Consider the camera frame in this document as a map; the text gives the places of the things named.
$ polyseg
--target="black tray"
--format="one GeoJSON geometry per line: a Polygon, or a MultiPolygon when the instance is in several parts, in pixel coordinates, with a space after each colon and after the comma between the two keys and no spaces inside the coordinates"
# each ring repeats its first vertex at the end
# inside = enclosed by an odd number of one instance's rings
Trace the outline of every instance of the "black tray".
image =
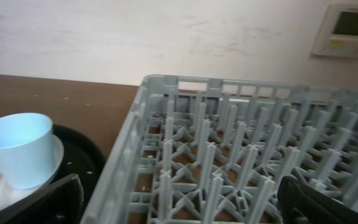
{"type": "Polygon", "coordinates": [[[72,213],[64,214],[64,212],[72,211],[72,209],[68,210],[67,206],[78,207],[78,201],[73,200],[72,195],[66,196],[65,194],[54,193],[55,198],[50,198],[51,192],[56,187],[50,186],[1,210],[0,224],[33,223],[34,219],[37,220],[37,223],[71,224],[78,222],[82,217],[106,161],[99,148],[78,131],[55,124],[53,125],[53,133],[62,141],[65,154],[52,183],[67,178],[69,174],[78,174],[83,189],[83,194],[81,194],[81,197],[83,197],[82,206],[76,210],[75,218],[72,217],[72,213]]]}

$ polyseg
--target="dishwasher rack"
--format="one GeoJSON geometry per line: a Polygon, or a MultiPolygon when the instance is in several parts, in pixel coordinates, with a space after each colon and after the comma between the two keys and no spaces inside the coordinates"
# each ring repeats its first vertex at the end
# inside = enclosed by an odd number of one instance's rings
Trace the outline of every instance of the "dishwasher rack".
{"type": "Polygon", "coordinates": [[[294,172],[358,212],[358,90],[151,75],[81,223],[282,223],[294,172]]]}

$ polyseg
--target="thermostat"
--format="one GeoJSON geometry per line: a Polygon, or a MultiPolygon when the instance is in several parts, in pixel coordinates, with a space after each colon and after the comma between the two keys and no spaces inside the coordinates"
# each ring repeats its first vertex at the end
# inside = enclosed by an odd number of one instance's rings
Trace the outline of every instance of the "thermostat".
{"type": "Polygon", "coordinates": [[[358,57],[358,5],[331,5],[312,54],[358,57]]]}

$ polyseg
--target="yellow label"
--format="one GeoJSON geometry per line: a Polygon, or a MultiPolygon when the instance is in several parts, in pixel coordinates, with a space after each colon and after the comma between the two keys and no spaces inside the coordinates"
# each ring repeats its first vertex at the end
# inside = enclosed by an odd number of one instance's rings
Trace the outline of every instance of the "yellow label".
{"type": "Polygon", "coordinates": [[[329,41],[329,44],[332,45],[332,46],[338,46],[338,47],[340,47],[340,46],[345,45],[345,42],[342,41],[342,40],[330,40],[330,41],[329,41]]]}

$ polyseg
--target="digital display screen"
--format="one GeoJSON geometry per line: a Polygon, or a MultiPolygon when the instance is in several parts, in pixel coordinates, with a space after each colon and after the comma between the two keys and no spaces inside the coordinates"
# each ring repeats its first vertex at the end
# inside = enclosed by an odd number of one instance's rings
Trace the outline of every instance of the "digital display screen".
{"type": "Polygon", "coordinates": [[[342,12],[333,34],[358,36],[358,12],[342,12]]]}

